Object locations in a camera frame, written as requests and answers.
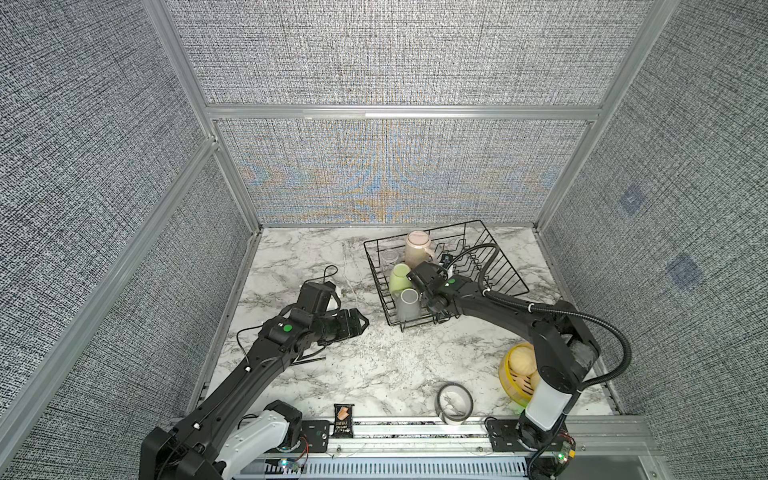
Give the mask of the white cream mug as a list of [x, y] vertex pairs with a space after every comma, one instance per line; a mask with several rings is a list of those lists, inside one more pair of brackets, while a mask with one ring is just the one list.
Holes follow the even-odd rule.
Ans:
[[396, 294], [396, 317], [404, 324], [421, 316], [421, 298], [417, 290], [406, 288]]

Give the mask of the light green mug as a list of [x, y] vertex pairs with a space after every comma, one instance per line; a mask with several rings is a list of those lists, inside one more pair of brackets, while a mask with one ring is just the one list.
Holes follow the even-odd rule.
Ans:
[[413, 284], [408, 278], [410, 272], [410, 267], [405, 263], [398, 263], [392, 268], [389, 277], [389, 292], [392, 295], [413, 288]]

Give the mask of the pink iridescent mug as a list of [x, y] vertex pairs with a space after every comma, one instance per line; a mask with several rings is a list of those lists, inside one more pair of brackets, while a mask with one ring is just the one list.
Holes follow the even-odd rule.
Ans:
[[411, 269], [415, 269], [423, 262], [433, 261], [435, 251], [428, 232], [422, 230], [412, 231], [405, 239], [404, 262]]

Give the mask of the black wire dish rack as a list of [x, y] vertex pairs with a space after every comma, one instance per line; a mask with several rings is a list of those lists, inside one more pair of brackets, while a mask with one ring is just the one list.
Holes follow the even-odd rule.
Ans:
[[[529, 286], [523, 280], [512, 262], [503, 251], [494, 253], [493, 249], [483, 248], [481, 244], [494, 243], [496, 239], [485, 223], [479, 219], [451, 225], [432, 227], [425, 230], [429, 233], [436, 258], [439, 264], [444, 253], [450, 253], [454, 260], [447, 271], [472, 280], [484, 275], [485, 285], [491, 290], [512, 297], [520, 297], [530, 292]], [[404, 263], [406, 234], [366, 240], [363, 242], [370, 272], [377, 290], [378, 298], [388, 325], [402, 330], [424, 324], [439, 324], [447, 321], [445, 314], [430, 312], [421, 300], [421, 316], [413, 321], [401, 324], [396, 317], [396, 294], [389, 292], [389, 277], [392, 268], [381, 265], [380, 251], [384, 246], [397, 246], [401, 249], [401, 261]]]

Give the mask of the clear glass tumbler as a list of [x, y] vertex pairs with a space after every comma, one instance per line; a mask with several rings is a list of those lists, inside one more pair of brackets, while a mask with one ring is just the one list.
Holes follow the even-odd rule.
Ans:
[[393, 268], [401, 261], [401, 249], [397, 246], [384, 246], [379, 256], [384, 268]]

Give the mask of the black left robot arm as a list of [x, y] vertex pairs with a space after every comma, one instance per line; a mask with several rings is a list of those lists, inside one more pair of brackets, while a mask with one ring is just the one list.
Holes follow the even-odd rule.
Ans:
[[238, 425], [255, 400], [312, 345], [363, 334], [369, 320], [358, 309], [331, 308], [335, 285], [306, 282], [296, 302], [267, 320], [244, 358], [191, 413], [170, 430], [151, 431], [140, 449], [141, 479], [230, 479], [258, 456], [300, 442], [302, 414], [274, 401], [248, 426]]

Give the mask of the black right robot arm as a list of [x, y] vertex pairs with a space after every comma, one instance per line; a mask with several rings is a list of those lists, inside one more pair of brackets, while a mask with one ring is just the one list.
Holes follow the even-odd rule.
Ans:
[[[611, 323], [580, 312], [568, 303], [532, 303], [493, 290], [486, 272], [500, 247], [483, 243], [466, 249], [446, 265], [429, 261], [411, 269], [408, 278], [427, 308], [438, 314], [475, 317], [531, 343], [540, 381], [517, 420], [519, 441], [529, 451], [554, 441], [582, 392], [623, 374], [631, 364], [627, 336]], [[622, 357], [608, 373], [589, 379], [601, 347], [588, 325], [605, 329], [619, 342]]]

